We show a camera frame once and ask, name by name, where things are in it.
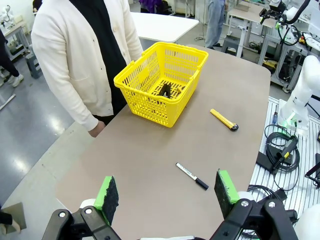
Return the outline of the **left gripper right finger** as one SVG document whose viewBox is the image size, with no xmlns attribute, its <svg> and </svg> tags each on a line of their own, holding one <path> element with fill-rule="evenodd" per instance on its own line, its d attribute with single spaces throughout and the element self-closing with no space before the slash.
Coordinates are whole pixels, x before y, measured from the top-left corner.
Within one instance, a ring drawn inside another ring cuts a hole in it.
<svg viewBox="0 0 320 240">
<path fill-rule="evenodd" d="M 255 232 L 259 240 L 298 240 L 289 211 L 279 199 L 240 198 L 228 172 L 220 169 L 214 191 L 223 222 L 209 240 L 237 240 L 244 230 Z"/>
</svg>

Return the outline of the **black stapler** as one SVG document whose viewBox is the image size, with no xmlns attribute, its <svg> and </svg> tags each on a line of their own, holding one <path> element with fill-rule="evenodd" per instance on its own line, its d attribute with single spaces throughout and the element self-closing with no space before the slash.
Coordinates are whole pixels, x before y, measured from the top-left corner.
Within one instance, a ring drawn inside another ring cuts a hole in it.
<svg viewBox="0 0 320 240">
<path fill-rule="evenodd" d="M 157 95 L 170 99 L 171 98 L 171 84 L 165 83 L 161 87 L 161 89 L 159 90 L 159 93 Z"/>
</svg>

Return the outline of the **person's right forearm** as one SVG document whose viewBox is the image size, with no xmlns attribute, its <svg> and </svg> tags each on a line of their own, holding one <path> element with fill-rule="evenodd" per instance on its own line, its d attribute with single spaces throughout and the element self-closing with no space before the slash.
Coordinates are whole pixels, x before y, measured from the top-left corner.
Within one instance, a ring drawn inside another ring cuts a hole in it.
<svg viewBox="0 0 320 240">
<path fill-rule="evenodd" d="M 98 126 L 99 121 L 88 110 L 68 77 L 46 75 L 45 79 L 52 93 L 77 123 L 88 132 Z"/>
</svg>

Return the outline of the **yellow plastic shopping basket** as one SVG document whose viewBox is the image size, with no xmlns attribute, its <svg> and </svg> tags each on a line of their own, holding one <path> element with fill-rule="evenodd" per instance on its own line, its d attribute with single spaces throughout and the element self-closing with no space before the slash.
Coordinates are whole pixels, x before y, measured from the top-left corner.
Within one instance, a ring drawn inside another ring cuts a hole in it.
<svg viewBox="0 0 320 240">
<path fill-rule="evenodd" d="M 156 42 L 114 78 L 114 85 L 133 114 L 171 128 L 193 95 L 208 57 L 194 47 Z M 170 99 L 158 96 L 164 84 L 171 84 Z"/>
</svg>

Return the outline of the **person in white cardigan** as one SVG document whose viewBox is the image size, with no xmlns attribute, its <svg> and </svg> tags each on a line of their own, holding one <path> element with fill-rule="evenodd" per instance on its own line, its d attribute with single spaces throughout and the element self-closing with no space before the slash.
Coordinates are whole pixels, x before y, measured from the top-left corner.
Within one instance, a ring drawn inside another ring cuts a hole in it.
<svg viewBox="0 0 320 240">
<path fill-rule="evenodd" d="M 133 61 L 130 29 L 136 27 L 128 0 L 43 0 L 34 20 L 32 46 L 44 78 L 69 78 L 105 126 L 126 105 L 114 78 Z"/>
</svg>

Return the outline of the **white marker pen black cap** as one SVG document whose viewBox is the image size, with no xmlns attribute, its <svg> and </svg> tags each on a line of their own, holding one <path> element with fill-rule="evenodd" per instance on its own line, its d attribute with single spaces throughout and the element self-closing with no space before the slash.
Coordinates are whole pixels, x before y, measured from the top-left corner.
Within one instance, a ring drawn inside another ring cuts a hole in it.
<svg viewBox="0 0 320 240">
<path fill-rule="evenodd" d="M 198 184 L 202 189 L 205 191 L 209 188 L 209 186 L 203 182 L 200 178 L 198 178 L 196 175 L 194 175 L 192 172 L 190 172 L 188 169 L 186 169 L 183 165 L 180 163 L 175 164 L 181 171 L 183 171 L 186 175 L 188 175 L 191 179 L 195 181 L 196 184 Z"/>
</svg>

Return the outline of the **black power brick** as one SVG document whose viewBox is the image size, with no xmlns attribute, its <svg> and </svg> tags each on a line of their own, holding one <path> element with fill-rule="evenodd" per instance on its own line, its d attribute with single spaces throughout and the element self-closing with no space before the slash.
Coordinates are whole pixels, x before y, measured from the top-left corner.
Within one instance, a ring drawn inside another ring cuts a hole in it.
<svg viewBox="0 0 320 240">
<path fill-rule="evenodd" d="M 292 163 L 293 163 L 293 155 L 290 154 L 289 157 L 284 160 L 283 164 L 285 167 L 290 167 Z M 269 172 L 273 171 L 272 170 L 273 165 L 270 162 L 268 156 L 260 151 L 258 152 L 258 155 L 257 155 L 256 164 Z"/>
</svg>

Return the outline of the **black handheld enabling device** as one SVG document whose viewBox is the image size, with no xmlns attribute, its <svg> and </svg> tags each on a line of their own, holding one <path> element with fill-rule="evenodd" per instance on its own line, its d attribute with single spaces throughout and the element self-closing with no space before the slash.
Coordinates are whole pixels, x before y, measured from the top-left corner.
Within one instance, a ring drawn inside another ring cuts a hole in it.
<svg viewBox="0 0 320 240">
<path fill-rule="evenodd" d="M 276 162 L 273 164 L 272 168 L 273 171 L 278 169 L 282 162 L 290 156 L 290 153 L 296 148 L 297 144 L 298 138 L 295 135 L 292 135 L 284 148 L 276 153 Z"/>
</svg>

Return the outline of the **grey plastic stool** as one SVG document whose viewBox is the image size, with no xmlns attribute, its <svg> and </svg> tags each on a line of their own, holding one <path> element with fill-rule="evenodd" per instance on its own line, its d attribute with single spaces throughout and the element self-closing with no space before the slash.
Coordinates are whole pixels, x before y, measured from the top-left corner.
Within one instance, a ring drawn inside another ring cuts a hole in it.
<svg viewBox="0 0 320 240">
<path fill-rule="evenodd" d="M 38 79 L 42 74 L 42 70 L 36 56 L 33 53 L 29 53 L 28 55 L 25 56 L 25 60 L 26 60 L 26 64 L 29 69 L 30 75 L 34 79 Z"/>
<path fill-rule="evenodd" d="M 221 52 L 236 56 L 237 58 L 242 57 L 243 44 L 241 43 L 241 39 L 232 35 L 227 35 L 224 38 Z"/>
</svg>

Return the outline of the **tan top desk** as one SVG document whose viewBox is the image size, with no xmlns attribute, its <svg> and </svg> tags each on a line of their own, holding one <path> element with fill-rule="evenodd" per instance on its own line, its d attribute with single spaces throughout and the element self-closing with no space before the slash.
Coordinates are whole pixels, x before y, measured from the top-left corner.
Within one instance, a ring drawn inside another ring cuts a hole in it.
<svg viewBox="0 0 320 240">
<path fill-rule="evenodd" d="M 238 6 L 235 6 L 233 9 L 229 10 L 227 12 L 227 20 L 228 20 L 228 34 L 230 35 L 232 33 L 231 26 L 232 21 L 234 18 L 239 18 L 243 20 L 243 25 L 240 25 L 241 27 L 244 27 L 244 30 L 241 31 L 241 37 L 240 37 L 240 46 L 241 50 L 246 48 L 249 48 L 249 40 L 252 30 L 252 24 L 257 23 L 259 24 L 261 22 L 261 18 L 259 16 L 259 13 L 263 10 L 263 8 L 266 8 L 266 6 L 257 4 L 254 2 L 249 2 L 248 5 L 245 5 L 242 3 L 242 5 L 247 8 L 247 11 L 239 9 Z"/>
</svg>

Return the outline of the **purple cloth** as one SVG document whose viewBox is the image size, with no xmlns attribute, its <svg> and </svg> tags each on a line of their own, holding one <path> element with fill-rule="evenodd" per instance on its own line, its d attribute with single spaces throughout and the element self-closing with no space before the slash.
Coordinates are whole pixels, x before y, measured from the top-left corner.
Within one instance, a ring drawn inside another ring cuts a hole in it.
<svg viewBox="0 0 320 240">
<path fill-rule="evenodd" d="M 156 8 L 162 5 L 162 0 L 138 0 L 140 8 L 146 10 L 149 13 L 154 14 Z"/>
</svg>

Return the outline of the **white black humanoid robot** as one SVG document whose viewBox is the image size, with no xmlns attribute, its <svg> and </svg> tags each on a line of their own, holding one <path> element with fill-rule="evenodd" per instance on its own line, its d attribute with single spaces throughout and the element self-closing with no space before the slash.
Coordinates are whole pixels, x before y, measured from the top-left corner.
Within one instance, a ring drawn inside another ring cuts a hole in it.
<svg viewBox="0 0 320 240">
<path fill-rule="evenodd" d="M 2 12 L 0 12 L 0 24 L 6 29 L 12 27 L 15 24 L 14 15 L 11 11 L 10 5 L 6 5 L 2 9 Z"/>
</svg>

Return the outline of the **slotted aluminium base plate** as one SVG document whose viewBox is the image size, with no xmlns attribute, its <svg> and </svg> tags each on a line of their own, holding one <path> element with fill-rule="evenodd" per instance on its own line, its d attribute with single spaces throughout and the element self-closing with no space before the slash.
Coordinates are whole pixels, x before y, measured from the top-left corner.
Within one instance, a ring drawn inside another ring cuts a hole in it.
<svg viewBox="0 0 320 240">
<path fill-rule="evenodd" d="M 282 132 L 284 130 L 272 125 L 274 112 L 278 111 L 279 100 L 273 97 L 268 98 L 267 113 L 262 133 L 262 140 L 259 152 L 266 154 L 266 140 L 273 132 Z M 311 179 L 305 177 L 307 171 L 316 165 L 316 154 L 320 154 L 320 143 L 316 138 L 320 131 L 320 120 L 309 117 L 309 129 L 307 137 L 297 132 L 295 135 L 298 138 L 297 148 L 299 151 L 299 167 L 291 172 L 278 171 L 275 177 L 269 171 L 255 165 L 253 174 L 250 180 L 250 185 L 265 186 L 274 192 L 279 187 L 289 190 L 285 191 L 287 199 L 283 201 L 286 210 L 294 209 L 297 212 L 299 219 L 303 213 L 313 205 L 320 205 L 320 189 L 316 189 L 315 184 Z"/>
</svg>

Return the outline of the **black bracket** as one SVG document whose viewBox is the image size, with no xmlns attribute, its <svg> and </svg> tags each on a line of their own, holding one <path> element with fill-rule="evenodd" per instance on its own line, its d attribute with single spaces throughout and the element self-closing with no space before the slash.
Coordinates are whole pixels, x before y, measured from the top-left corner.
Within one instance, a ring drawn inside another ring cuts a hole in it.
<svg viewBox="0 0 320 240">
<path fill-rule="evenodd" d="M 315 154 L 315 166 L 312 167 L 304 176 L 309 180 L 312 180 L 316 189 L 320 189 L 320 153 Z"/>
</svg>

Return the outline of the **aluminium frame cart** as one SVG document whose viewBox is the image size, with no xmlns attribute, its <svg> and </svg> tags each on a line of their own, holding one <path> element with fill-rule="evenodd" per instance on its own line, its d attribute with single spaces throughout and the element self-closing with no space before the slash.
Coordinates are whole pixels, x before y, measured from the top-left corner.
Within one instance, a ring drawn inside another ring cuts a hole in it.
<svg viewBox="0 0 320 240">
<path fill-rule="evenodd" d="M 271 82 L 278 84 L 286 93 L 291 92 L 298 81 L 302 65 L 308 51 L 305 46 L 281 44 L 278 31 L 268 28 L 264 35 L 258 65 L 266 67 L 268 61 L 275 64 L 269 67 Z"/>
</svg>

